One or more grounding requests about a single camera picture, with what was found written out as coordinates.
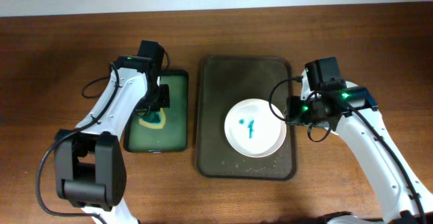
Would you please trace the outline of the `green and yellow sponge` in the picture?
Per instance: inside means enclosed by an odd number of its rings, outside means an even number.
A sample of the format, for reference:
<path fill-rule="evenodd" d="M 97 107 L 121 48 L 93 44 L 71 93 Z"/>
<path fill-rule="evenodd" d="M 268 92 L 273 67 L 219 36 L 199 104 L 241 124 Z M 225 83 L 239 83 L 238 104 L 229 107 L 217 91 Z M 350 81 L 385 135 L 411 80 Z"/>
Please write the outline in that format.
<path fill-rule="evenodd" d="M 139 115 L 139 124 L 149 129 L 163 129 L 166 124 L 166 114 L 162 108 L 159 111 L 146 112 Z"/>

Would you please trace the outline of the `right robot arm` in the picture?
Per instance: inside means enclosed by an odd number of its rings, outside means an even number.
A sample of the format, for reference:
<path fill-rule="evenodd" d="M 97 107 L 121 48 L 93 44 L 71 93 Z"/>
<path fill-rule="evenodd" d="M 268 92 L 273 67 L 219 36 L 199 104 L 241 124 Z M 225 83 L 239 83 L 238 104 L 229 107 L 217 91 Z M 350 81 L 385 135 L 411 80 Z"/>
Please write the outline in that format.
<path fill-rule="evenodd" d="M 367 88 L 290 96 L 285 116 L 289 125 L 326 128 L 346 143 L 380 203 L 385 223 L 432 222 L 432 193 L 393 142 Z"/>

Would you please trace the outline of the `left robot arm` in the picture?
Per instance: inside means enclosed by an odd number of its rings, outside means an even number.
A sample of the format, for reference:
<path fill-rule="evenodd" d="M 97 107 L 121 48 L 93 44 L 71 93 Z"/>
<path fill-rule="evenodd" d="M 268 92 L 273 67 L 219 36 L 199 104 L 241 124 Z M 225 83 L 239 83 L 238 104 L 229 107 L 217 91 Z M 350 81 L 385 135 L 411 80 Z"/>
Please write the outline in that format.
<path fill-rule="evenodd" d="M 160 84 L 163 59 L 120 56 L 88 115 L 55 136 L 57 195 L 96 223 L 138 223 L 123 198 L 127 172 L 119 141 L 134 110 L 169 105 L 168 87 Z"/>

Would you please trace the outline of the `white plate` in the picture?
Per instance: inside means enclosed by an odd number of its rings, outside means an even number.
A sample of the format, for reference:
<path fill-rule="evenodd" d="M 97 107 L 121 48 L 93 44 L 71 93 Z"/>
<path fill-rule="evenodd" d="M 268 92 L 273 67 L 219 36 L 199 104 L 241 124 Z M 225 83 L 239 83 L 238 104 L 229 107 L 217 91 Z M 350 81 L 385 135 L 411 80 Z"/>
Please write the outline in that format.
<path fill-rule="evenodd" d="M 286 140 L 287 127 L 282 113 L 263 99 L 245 99 L 227 113 L 224 133 L 229 145 L 250 158 L 270 156 Z"/>
<path fill-rule="evenodd" d="M 346 87 L 347 88 L 356 87 L 356 86 L 357 86 L 357 84 L 350 82 L 350 81 L 346 81 Z M 330 133 L 339 136 L 339 134 L 336 131 L 334 131 L 332 128 L 329 127 L 329 129 L 331 130 Z"/>

